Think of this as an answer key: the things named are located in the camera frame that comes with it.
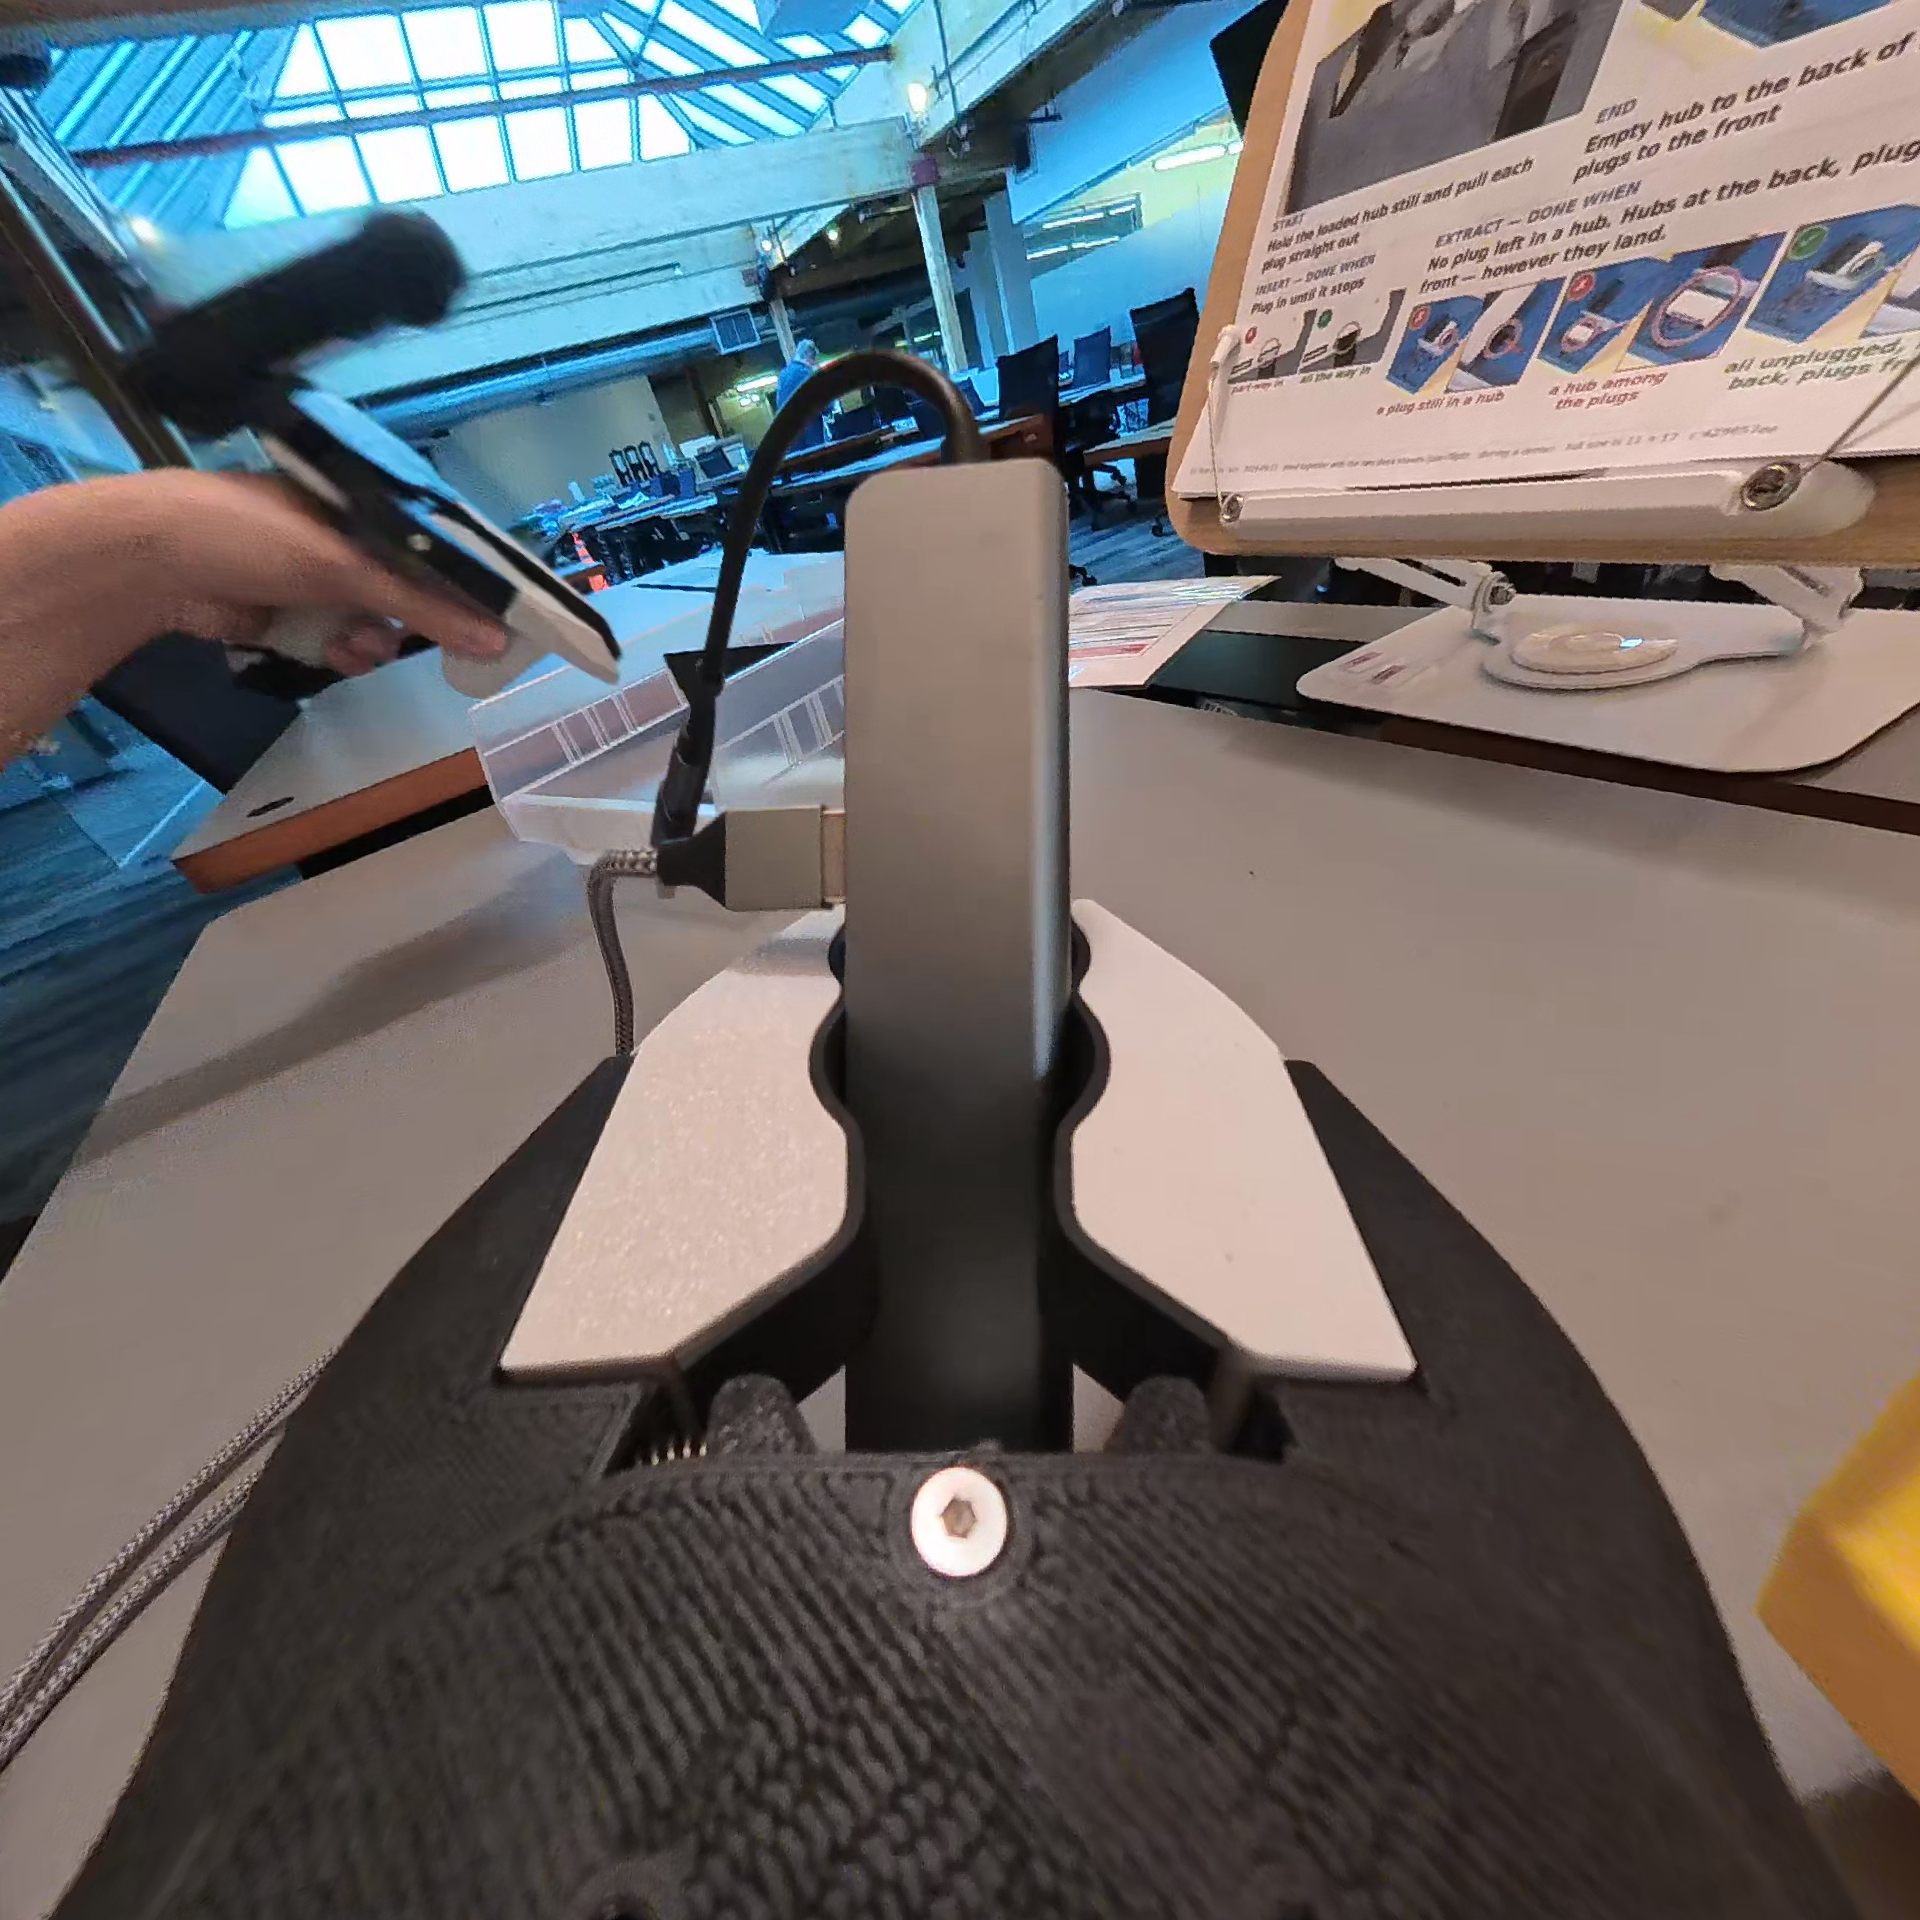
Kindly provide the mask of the printed instruction sheet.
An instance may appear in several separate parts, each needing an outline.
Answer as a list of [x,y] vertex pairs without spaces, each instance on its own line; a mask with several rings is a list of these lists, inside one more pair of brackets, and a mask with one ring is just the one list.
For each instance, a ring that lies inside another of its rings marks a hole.
[[1916,455],[1916,4],[1287,21],[1180,492]]

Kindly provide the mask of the person's left hand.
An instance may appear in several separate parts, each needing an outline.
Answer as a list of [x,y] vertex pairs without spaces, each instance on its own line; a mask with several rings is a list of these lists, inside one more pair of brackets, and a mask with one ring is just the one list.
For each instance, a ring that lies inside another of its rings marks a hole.
[[159,467],[46,487],[3,509],[3,764],[116,667],[178,631],[251,646],[292,609],[346,622],[327,663],[398,660],[405,636],[493,662],[493,618],[403,578],[269,476]]

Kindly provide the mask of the glass skylight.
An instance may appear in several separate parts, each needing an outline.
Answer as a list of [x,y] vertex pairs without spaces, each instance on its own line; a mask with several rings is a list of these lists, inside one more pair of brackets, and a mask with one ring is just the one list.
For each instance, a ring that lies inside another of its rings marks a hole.
[[915,5],[321,5],[31,36],[22,103],[140,237],[244,231],[831,128]]

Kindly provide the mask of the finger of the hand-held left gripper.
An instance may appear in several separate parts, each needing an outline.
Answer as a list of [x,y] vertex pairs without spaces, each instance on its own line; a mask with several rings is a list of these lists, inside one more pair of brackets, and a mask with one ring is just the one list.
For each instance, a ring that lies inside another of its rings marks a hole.
[[409,499],[408,553],[419,582],[489,616],[506,642],[489,660],[443,655],[447,687],[509,687],[561,662],[604,687],[620,678],[620,646],[587,602],[464,509]]

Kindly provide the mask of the yellow plastic bin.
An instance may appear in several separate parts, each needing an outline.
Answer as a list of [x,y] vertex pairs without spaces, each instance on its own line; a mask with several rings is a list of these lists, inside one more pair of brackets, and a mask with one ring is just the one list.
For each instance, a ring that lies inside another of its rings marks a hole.
[[1759,1618],[1884,1772],[1917,1797],[1917,1383],[1786,1529]]

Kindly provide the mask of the grey usb hub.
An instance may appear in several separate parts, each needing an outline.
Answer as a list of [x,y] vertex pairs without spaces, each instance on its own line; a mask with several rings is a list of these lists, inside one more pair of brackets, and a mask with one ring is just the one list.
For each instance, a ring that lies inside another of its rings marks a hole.
[[1071,996],[1066,525],[1046,461],[853,496],[842,1063],[876,1259],[858,1454],[1069,1444],[1041,1302]]

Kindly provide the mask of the black office chair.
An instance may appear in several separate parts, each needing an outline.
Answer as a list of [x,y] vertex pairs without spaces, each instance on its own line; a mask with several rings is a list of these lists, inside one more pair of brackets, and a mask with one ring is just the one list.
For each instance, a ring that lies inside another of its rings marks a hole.
[[1152,394],[1168,392],[1178,402],[1202,319],[1197,293],[1187,286],[1174,296],[1135,305],[1128,310],[1128,319],[1145,389]]

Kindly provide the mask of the paper with red label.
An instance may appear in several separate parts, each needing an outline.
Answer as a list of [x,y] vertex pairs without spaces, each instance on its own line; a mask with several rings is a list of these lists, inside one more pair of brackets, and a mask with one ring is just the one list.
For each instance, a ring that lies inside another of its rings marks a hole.
[[1145,687],[1218,609],[1272,582],[1268,573],[1228,573],[1180,583],[1074,589],[1069,594],[1069,687]]

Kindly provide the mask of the clear plastic tray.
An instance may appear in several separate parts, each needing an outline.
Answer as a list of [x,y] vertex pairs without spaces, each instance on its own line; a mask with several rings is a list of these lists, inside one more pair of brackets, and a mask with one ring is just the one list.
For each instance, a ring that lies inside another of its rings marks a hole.
[[[842,613],[746,623],[733,642],[743,663],[719,702],[703,815],[842,805],[842,634]],[[580,867],[648,842],[687,715],[672,660],[697,655],[703,636],[703,611],[673,616],[623,651],[615,685],[546,663],[471,709],[493,805],[520,842]]]

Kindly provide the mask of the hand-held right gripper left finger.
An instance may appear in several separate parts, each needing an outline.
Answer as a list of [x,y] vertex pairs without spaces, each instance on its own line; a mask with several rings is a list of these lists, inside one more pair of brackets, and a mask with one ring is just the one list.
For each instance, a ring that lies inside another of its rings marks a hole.
[[512,1383],[760,1372],[807,1401],[845,1368],[775,1333],[775,1305],[846,1241],[853,1146],[814,1055],[842,985],[842,911],[712,975],[638,1043],[501,1351]]

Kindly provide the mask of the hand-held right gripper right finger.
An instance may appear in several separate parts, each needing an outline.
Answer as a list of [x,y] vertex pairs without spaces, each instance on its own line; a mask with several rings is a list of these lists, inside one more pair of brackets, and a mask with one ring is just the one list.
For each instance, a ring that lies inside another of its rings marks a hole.
[[1241,1429],[1273,1380],[1402,1386],[1414,1354],[1282,1048],[1093,901],[1071,907],[1082,1084],[1052,1150],[1046,1317],[1115,1403],[1187,1380]]

